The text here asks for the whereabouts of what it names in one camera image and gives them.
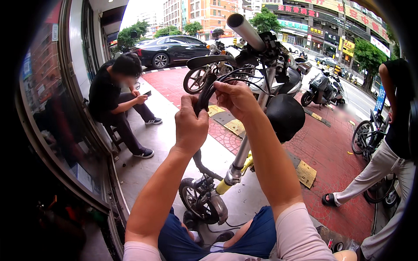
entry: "forearm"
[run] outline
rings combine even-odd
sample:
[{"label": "forearm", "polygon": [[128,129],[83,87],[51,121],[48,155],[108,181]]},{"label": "forearm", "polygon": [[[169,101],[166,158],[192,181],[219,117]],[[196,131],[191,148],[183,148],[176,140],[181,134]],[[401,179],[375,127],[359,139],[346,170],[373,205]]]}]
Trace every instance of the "forearm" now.
[{"label": "forearm", "polygon": [[135,201],[127,222],[125,241],[142,241],[157,247],[158,235],[191,157],[176,147],[171,148]]},{"label": "forearm", "polygon": [[132,99],[132,100],[127,101],[127,102],[119,103],[117,108],[110,111],[110,112],[113,113],[113,114],[118,114],[118,113],[129,110],[135,104],[137,104],[136,99]]},{"label": "forearm", "polygon": [[243,122],[261,189],[273,207],[275,220],[288,206],[303,202],[292,161],[277,139],[267,116],[257,110]]}]

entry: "person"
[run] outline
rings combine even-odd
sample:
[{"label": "person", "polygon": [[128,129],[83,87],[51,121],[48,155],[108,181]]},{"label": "person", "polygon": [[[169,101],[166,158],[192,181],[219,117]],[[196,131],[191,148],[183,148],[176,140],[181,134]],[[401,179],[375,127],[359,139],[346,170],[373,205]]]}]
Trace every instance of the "person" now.
[{"label": "person", "polygon": [[167,158],[139,193],[125,232],[125,261],[244,261],[268,258],[277,242],[278,257],[284,260],[335,260],[317,233],[303,203],[295,168],[277,139],[267,116],[248,86],[240,81],[214,83],[219,106],[239,119],[250,142],[257,178],[270,204],[235,235],[221,235],[215,246],[199,247],[198,235],[188,231],[171,207],[184,171],[208,134],[208,113],[198,117],[193,105],[198,98],[181,98],[175,116],[176,143]]},{"label": "person", "polygon": [[[144,104],[147,95],[141,95],[133,83],[142,74],[142,65],[138,56],[127,53],[103,64],[90,86],[89,109],[92,117],[104,125],[117,127],[117,132],[135,157],[151,158],[154,151],[143,147],[132,133],[125,111],[133,107],[145,121],[145,124],[160,124]],[[127,84],[130,93],[121,93],[121,85]]]},{"label": "person", "polygon": [[325,194],[322,197],[325,205],[341,206],[386,175],[396,174],[402,191],[400,204],[394,216],[379,233],[364,239],[361,250],[366,259],[377,258],[379,250],[383,249],[394,233],[405,210],[415,172],[408,141],[410,101],[414,97],[408,63],[403,59],[386,61],[380,65],[379,73],[392,108],[388,115],[390,127],[387,135],[373,153],[369,164],[344,191]]}]

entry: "motorcycle headlight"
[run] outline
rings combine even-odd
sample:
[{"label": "motorcycle headlight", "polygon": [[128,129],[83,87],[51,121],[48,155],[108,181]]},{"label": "motorcycle headlight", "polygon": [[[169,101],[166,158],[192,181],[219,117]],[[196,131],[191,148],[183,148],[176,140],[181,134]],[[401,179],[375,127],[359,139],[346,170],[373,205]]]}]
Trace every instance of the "motorcycle headlight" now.
[{"label": "motorcycle headlight", "polygon": [[209,46],[209,51],[211,53],[214,53],[216,51],[216,46],[214,44],[212,44],[211,46]]}]

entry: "tree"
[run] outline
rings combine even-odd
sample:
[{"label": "tree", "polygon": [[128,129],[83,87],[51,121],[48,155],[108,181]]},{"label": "tree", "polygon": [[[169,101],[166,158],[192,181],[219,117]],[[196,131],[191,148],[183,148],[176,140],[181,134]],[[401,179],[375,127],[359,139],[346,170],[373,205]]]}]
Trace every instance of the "tree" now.
[{"label": "tree", "polygon": [[386,61],[386,55],[369,41],[356,38],[354,42],[354,59],[360,64],[360,70],[367,70],[362,89],[368,93],[379,66]]},{"label": "tree", "polygon": [[199,22],[194,22],[194,23],[187,23],[184,26],[184,31],[186,33],[188,33],[189,35],[196,35],[197,31],[202,30],[203,26],[199,23]]},{"label": "tree", "polygon": [[390,54],[390,59],[391,60],[396,60],[400,57],[399,42],[398,42],[398,39],[396,38],[396,36],[393,34],[393,32],[390,29],[388,24],[386,24],[386,27],[387,27],[387,30],[386,30],[387,37],[389,38],[389,40],[393,44],[393,51]]},{"label": "tree", "polygon": [[169,25],[167,27],[158,29],[155,32],[155,35],[154,36],[156,38],[158,38],[158,37],[161,37],[161,36],[179,35],[179,34],[181,34],[181,31],[176,26]]},{"label": "tree", "polygon": [[[117,35],[117,48],[120,51],[133,47],[139,41],[141,35],[144,36],[148,32],[150,25],[145,21],[138,21],[136,24],[122,29]],[[136,31],[137,37],[131,38],[131,32]]]},{"label": "tree", "polygon": [[281,28],[277,16],[265,7],[261,9],[261,13],[256,14],[249,22],[257,28],[258,33],[269,32],[270,30],[278,33]]}]

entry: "black sandal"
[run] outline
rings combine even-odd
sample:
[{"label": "black sandal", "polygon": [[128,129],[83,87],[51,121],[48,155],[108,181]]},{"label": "black sandal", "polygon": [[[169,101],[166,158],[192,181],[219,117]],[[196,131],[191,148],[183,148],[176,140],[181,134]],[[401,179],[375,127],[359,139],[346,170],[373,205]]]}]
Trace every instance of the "black sandal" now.
[{"label": "black sandal", "polygon": [[322,196],[322,204],[324,204],[325,206],[330,206],[330,207],[337,207],[337,205],[335,204],[335,199],[334,199],[334,195],[332,193],[328,193]]}]

